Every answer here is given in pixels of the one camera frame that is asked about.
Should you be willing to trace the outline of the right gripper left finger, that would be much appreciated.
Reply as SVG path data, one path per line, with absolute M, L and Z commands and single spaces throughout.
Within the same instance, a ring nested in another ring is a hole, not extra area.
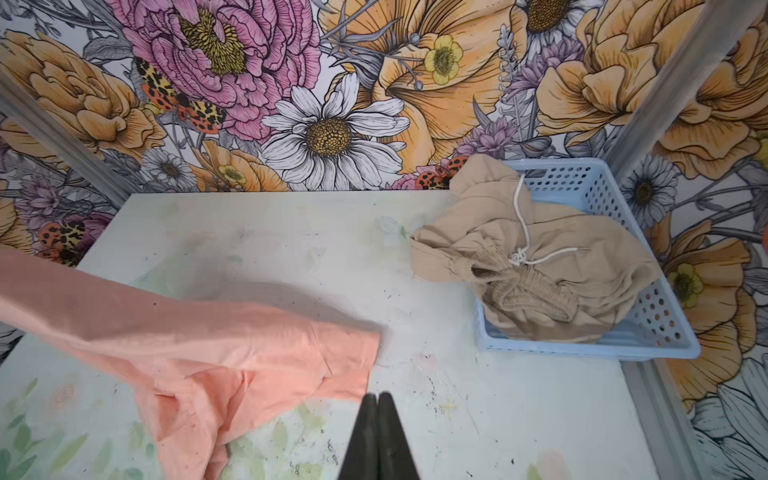
M 378 398 L 366 394 L 360 404 L 350 441 L 344 456 L 339 480 L 377 480 Z

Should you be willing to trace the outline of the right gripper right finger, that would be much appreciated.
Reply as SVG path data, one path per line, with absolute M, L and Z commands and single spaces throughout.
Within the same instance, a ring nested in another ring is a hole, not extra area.
M 378 397 L 377 453 L 379 479 L 420 479 L 394 398 L 389 392 Z

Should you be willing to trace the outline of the peach graphic t-shirt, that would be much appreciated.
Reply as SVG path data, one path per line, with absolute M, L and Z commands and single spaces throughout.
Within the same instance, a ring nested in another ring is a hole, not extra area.
M 259 303 L 183 301 L 6 247 L 1 320 L 133 387 L 169 479 L 216 479 L 229 442 L 311 397 L 362 399 L 376 331 Z

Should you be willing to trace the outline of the light blue plastic basket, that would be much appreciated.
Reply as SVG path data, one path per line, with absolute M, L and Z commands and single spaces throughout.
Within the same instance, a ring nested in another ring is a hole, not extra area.
M 608 165 L 596 158 L 521 159 L 504 164 L 524 174 L 534 201 L 557 203 L 586 214 L 612 218 L 649 244 L 624 200 Z M 642 290 L 627 316 L 595 343 L 559 343 L 510 339 L 489 323 L 478 301 L 475 344 L 481 351 L 591 357 L 643 362 L 653 359 L 695 359 L 699 341 L 664 276 Z

